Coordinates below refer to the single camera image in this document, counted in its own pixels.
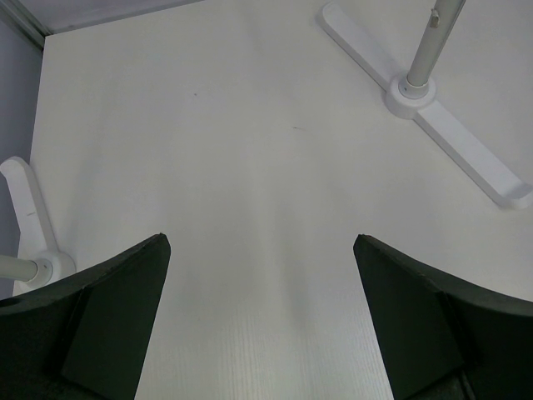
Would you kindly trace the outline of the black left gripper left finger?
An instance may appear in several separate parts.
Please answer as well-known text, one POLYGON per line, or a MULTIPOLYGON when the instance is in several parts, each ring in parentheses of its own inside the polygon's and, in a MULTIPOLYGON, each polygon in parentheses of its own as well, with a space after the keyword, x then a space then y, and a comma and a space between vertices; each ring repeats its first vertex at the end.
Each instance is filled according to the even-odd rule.
POLYGON ((133 399, 171 246, 159 233, 1 301, 3 399, 133 399))

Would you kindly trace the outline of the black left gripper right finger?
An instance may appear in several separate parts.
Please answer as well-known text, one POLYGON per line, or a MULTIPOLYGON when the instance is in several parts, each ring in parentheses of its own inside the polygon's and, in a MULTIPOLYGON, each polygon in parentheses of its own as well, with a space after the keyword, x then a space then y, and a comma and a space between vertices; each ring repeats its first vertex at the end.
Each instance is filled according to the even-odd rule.
POLYGON ((532 304, 368 235, 353 247, 395 399, 530 399, 532 304))

